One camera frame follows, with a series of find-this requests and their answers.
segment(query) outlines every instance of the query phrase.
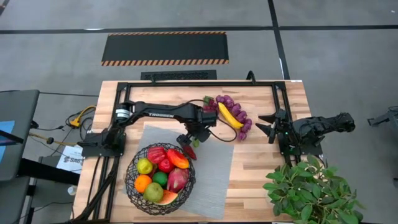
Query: white paper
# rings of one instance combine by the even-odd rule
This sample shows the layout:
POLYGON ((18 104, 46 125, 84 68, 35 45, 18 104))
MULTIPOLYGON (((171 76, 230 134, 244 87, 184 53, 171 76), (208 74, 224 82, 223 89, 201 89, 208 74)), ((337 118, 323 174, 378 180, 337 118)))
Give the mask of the white paper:
POLYGON ((57 168, 80 174, 83 167, 83 157, 81 156, 83 148, 80 146, 65 146, 62 156, 58 161, 57 168))

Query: fruit basket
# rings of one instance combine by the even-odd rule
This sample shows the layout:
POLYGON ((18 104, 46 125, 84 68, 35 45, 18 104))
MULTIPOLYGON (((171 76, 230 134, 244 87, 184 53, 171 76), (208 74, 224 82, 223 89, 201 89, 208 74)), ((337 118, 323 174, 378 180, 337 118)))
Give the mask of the fruit basket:
POLYGON ((131 203, 133 203, 139 210, 142 210, 148 213, 149 215, 165 215, 170 212, 176 211, 182 204, 185 203, 185 201, 191 194, 195 182, 196 182, 195 169, 193 168, 192 161, 189 158, 189 156, 186 155, 185 152, 180 147, 167 143, 151 144, 141 149, 134 156, 131 163, 129 164, 125 179, 127 195, 131 203), (138 190, 134 186, 136 179, 141 175, 137 169, 137 164, 139 160, 146 159, 148 157, 148 150, 157 146, 162 146, 166 152, 169 149, 175 149, 176 151, 183 154, 185 158, 188 159, 189 162, 189 168, 187 168, 187 170, 189 171, 187 183, 181 190, 178 191, 177 198, 175 198, 175 200, 173 200, 171 203, 168 203, 167 205, 159 205, 157 203, 144 199, 143 194, 141 192, 138 192, 138 190))

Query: wooden table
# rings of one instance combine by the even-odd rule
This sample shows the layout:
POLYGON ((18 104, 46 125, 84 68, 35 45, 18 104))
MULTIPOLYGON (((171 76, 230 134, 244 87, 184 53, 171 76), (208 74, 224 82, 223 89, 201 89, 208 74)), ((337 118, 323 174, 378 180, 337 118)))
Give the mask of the wooden table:
MULTIPOLYGON (((311 116, 303 83, 301 81, 286 81, 285 83, 293 119, 311 116)), ((117 84, 117 81, 105 81, 102 84, 93 123, 93 131, 96 133, 109 126, 117 84)), ((134 87, 131 91, 130 100, 132 101, 170 105, 178 105, 191 99, 200 99, 205 95, 230 95, 248 112, 248 117, 253 120, 253 123, 266 124, 264 121, 259 121, 257 116, 275 112, 271 87, 268 86, 134 87)), ((283 105, 281 93, 279 93, 279 99, 280 104, 283 105)), ((262 188, 264 183, 271 181, 266 178, 266 175, 273 172, 278 165, 284 164, 284 159, 279 153, 277 142, 268 144, 267 136, 255 126, 252 127, 245 141, 236 140, 230 143, 234 144, 234 154, 223 220, 212 220, 183 210, 177 210, 165 216, 150 216, 138 210, 124 193, 124 178, 126 169, 138 150, 145 125, 181 133, 186 132, 184 126, 178 121, 167 118, 141 118, 134 125, 126 128, 126 150, 119 164, 111 222, 271 222, 290 220, 287 215, 279 217, 273 215, 273 204, 270 203, 267 191, 262 188)), ((234 135, 229 127, 221 123, 212 130, 222 138, 233 138, 234 135)), ((96 160, 97 158, 89 158, 84 161, 73 204, 75 215, 79 215, 86 207, 96 160)), ((101 163, 102 159, 96 172, 91 196, 94 196, 98 188, 101 163)), ((100 218, 104 217, 107 198, 108 192, 105 192, 101 203, 100 218)))

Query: gray floor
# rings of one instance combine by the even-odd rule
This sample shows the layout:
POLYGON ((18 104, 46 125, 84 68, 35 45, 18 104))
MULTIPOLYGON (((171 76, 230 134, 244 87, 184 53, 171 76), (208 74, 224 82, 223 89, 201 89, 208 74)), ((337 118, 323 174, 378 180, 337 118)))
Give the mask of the gray floor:
MULTIPOLYGON (((398 24, 396 0, 278 0, 280 26, 398 24)), ((0 30, 87 29, 189 26, 270 26, 267 1, 10 0, 0 30)), ((229 65, 173 67, 101 67, 106 34, 0 35, 0 90, 32 89, 98 94, 103 80, 137 80, 141 72, 217 69, 220 79, 282 79, 273 31, 227 32, 229 65)), ((323 149, 330 164, 358 190, 367 206, 364 220, 395 223, 398 219, 398 141, 387 124, 370 128, 366 118, 398 105, 398 30, 281 32, 291 79, 303 80, 315 116, 349 112, 357 128, 329 134, 323 149)), ((35 119, 43 127, 65 118, 96 98, 41 95, 35 119)), ((67 132, 44 133, 61 139, 67 132)), ((77 141, 73 131, 69 141, 77 141)), ((37 159, 51 150, 29 141, 25 157, 37 159)), ((65 221, 69 205, 37 212, 34 223, 65 221), (50 220, 51 214, 59 220, 50 220)))

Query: yellow banana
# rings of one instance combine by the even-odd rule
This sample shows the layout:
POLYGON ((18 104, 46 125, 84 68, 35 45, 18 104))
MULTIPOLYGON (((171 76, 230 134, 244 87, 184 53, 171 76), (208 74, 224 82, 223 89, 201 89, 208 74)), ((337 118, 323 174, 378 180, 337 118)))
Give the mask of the yellow banana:
POLYGON ((235 119, 234 116, 232 116, 232 114, 228 111, 228 109, 225 107, 224 104, 218 103, 218 109, 220 109, 224 118, 234 129, 239 129, 243 127, 243 124, 240 123, 237 119, 235 119))

